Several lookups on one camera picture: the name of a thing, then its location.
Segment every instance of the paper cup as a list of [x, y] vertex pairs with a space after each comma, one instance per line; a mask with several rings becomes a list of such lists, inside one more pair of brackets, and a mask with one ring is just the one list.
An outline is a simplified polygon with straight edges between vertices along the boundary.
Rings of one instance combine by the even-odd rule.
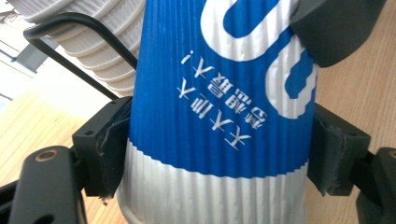
[[317, 67], [295, 1], [148, 0], [120, 184], [131, 223], [305, 223]]
[[[56, 14], [64, 12], [78, 12], [91, 16], [97, 20], [102, 19], [120, 0], [91, 0], [91, 1], [73, 1], [67, 7], [62, 8]], [[65, 25], [62, 29], [47, 35], [49, 39], [60, 43], [62, 40], [70, 39], [81, 32], [87, 30], [87, 27], [78, 25]]]
[[107, 86], [117, 92], [129, 92], [134, 90], [135, 73], [117, 81], [107, 82]]
[[134, 92], [133, 91], [127, 91], [127, 92], [119, 92], [119, 96], [123, 97], [123, 96], [133, 96]]
[[29, 22], [41, 22], [74, 0], [7, 0]]
[[114, 78], [119, 78], [122, 76], [128, 76], [129, 73], [135, 72], [131, 65], [129, 65], [124, 60], [116, 63], [108, 68], [95, 71], [95, 75], [98, 79], [103, 81], [111, 81]]
[[[121, 0], [104, 17], [101, 17], [99, 21], [115, 36], [120, 36], [127, 29], [130, 29], [136, 21], [142, 20], [144, 6], [144, 0]], [[85, 29], [73, 38], [57, 37], [55, 39], [57, 39], [66, 53], [73, 57], [87, 56], [106, 45], [106, 41], [91, 29]]]
[[[120, 42], [129, 51], [134, 52], [140, 48], [140, 37], [142, 34], [143, 12], [136, 18], [133, 24], [118, 36]], [[78, 57], [82, 66], [96, 71], [107, 68], [120, 61], [121, 56], [108, 44], [103, 48], [83, 57]]]

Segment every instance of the black plastic bracket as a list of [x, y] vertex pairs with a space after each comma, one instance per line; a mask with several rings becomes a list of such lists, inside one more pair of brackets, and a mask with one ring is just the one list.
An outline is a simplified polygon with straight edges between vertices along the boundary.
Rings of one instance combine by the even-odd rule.
[[67, 147], [47, 147], [23, 163], [10, 224], [86, 223], [73, 155]]
[[87, 196], [113, 197], [121, 181], [132, 97], [113, 100], [73, 134], [74, 150], [88, 168]]
[[0, 188], [0, 223], [8, 223], [17, 183], [14, 181]]
[[320, 67], [341, 62], [374, 29], [385, 0], [300, 0], [290, 26]]
[[360, 224], [396, 223], [396, 148], [356, 160], [351, 180], [361, 190], [356, 201]]
[[367, 133], [316, 105], [308, 177], [322, 195], [350, 194], [352, 165], [365, 157], [370, 139]]

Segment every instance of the stacked paper cups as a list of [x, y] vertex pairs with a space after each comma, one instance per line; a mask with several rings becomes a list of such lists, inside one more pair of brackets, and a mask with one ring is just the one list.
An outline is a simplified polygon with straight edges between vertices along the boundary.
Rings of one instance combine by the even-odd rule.
[[[138, 57], [145, 0], [8, 0], [26, 21], [40, 23], [55, 14], [79, 12], [99, 20]], [[101, 36], [86, 27], [67, 25], [50, 34], [82, 67], [120, 95], [133, 95], [135, 70]]]

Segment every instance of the white stripe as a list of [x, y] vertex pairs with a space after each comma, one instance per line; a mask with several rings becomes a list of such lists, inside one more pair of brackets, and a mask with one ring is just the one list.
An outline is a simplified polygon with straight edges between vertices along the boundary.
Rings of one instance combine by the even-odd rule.
[[207, 0], [201, 16], [201, 31], [207, 45], [217, 54], [236, 62], [262, 56], [289, 26], [296, 0], [280, 0], [250, 34], [235, 38], [223, 26], [227, 11], [237, 0]]
[[298, 224], [305, 223], [306, 172], [307, 163], [276, 177], [201, 175], [152, 160], [128, 143], [118, 197], [130, 223]]

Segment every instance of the wooden floor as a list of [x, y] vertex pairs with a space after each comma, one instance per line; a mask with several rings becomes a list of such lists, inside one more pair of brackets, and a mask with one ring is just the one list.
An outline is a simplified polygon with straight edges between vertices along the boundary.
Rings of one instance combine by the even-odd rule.
[[[19, 178], [23, 159], [42, 147], [70, 147], [70, 135], [108, 99], [62, 67], [45, 66], [0, 115], [0, 186]], [[396, 1], [388, 0], [369, 40], [341, 63], [320, 69], [317, 102], [372, 136], [370, 150], [396, 147]], [[322, 197], [308, 183], [309, 224], [358, 223], [350, 197]], [[85, 201], [90, 223], [126, 223], [117, 200]]]

